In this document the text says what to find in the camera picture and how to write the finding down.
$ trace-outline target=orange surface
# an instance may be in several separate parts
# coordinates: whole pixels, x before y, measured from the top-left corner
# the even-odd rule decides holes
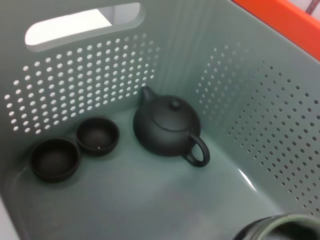
[[[320,21],[287,0],[233,0],[320,61]]]

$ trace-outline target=teapot handle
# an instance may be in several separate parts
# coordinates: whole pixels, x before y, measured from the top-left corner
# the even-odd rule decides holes
[[[200,161],[200,160],[196,159],[196,157],[192,154],[191,150],[189,153],[187,153],[183,157],[191,165],[198,167],[198,168],[202,168],[205,165],[207,165],[210,161],[209,149],[208,149],[207,145],[205,144],[205,142],[199,136],[194,135],[193,133],[190,133],[190,132],[189,132],[188,136],[189,136],[189,138],[192,139],[192,141],[194,141],[200,147],[202,154],[203,154],[203,160]]]

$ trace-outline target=basket floor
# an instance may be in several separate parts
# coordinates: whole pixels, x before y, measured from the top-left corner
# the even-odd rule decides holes
[[[15,176],[6,199],[23,240],[231,240],[246,224],[281,212],[205,132],[211,162],[204,168],[144,150],[134,112],[112,117],[116,149],[82,155],[68,181],[43,183],[28,167]]]

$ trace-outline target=gray basket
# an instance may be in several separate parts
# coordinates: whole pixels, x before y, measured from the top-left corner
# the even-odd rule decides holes
[[[142,0],[136,27],[40,52],[25,45],[36,22],[125,3],[1,4],[1,196],[20,238],[230,240],[271,215],[319,216],[319,62],[232,1]],[[139,145],[132,119],[143,84],[197,110],[206,167]],[[39,181],[30,148],[74,138],[77,123],[96,115],[118,124],[117,148],[102,159],[82,156],[64,183]],[[0,239],[16,239],[2,217],[9,227]]]

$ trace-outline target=black teapot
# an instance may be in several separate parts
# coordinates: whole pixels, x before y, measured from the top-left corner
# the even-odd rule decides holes
[[[210,152],[200,136],[200,120],[194,109],[181,98],[158,96],[150,87],[142,88],[143,104],[133,118],[133,130],[139,142],[150,152],[165,156],[183,156],[195,167],[210,161]],[[192,154],[198,144],[203,160]]]

